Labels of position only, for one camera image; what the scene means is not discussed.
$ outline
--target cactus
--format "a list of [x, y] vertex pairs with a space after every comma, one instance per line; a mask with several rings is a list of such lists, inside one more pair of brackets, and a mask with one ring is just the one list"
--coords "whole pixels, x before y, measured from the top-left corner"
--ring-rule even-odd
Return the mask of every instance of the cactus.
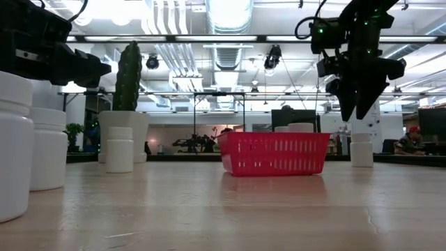
[[113, 95], [114, 111], [135, 111], [141, 80], [141, 52], [138, 43], [132, 41], [121, 54], [116, 75], [116, 91]]

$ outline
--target table surface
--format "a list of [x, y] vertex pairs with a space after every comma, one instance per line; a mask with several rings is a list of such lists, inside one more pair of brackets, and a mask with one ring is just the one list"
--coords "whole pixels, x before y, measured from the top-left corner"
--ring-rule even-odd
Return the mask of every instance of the table surface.
[[130, 174], [67, 166], [0, 224], [0, 250], [444, 250], [446, 170], [327, 162], [318, 176], [234, 178], [221, 163]]

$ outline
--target white jar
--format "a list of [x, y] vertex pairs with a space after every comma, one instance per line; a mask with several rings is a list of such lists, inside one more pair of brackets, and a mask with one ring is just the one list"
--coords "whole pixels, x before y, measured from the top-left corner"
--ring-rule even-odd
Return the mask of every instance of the white jar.
[[32, 108], [34, 122], [33, 168], [30, 191], [49, 190], [65, 185], [67, 134], [65, 112]]
[[276, 126], [274, 132], [288, 132], [288, 126]]
[[133, 129], [110, 127], [105, 165], [109, 173], [133, 172]]
[[314, 132], [312, 123], [291, 123], [288, 124], [289, 132]]
[[34, 129], [25, 116], [32, 97], [29, 80], [0, 72], [0, 222], [28, 208]]
[[350, 159], [352, 167], [374, 166], [374, 150], [369, 133], [351, 135]]

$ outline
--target red basket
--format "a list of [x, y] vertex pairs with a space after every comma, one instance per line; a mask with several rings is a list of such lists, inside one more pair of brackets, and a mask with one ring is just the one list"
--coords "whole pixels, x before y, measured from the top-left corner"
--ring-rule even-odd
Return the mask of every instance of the red basket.
[[227, 132], [219, 137], [225, 170], [234, 176], [322, 172], [328, 133]]

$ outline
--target potted plant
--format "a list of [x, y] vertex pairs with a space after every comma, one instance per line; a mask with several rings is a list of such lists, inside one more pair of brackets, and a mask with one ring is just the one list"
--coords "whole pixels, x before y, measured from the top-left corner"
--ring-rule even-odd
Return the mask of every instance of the potted plant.
[[76, 146], [77, 135], [84, 132], [84, 126], [78, 123], [69, 123], [66, 125], [65, 133], [68, 136], [68, 152], [77, 153], [79, 151], [79, 146]]
[[101, 151], [99, 162], [107, 155], [108, 128], [127, 127], [133, 129], [134, 162], [146, 162], [144, 142], [147, 138], [148, 115], [136, 112], [141, 80], [142, 57], [137, 42], [131, 42], [121, 54], [116, 75], [116, 91], [113, 95], [112, 111], [99, 114]]

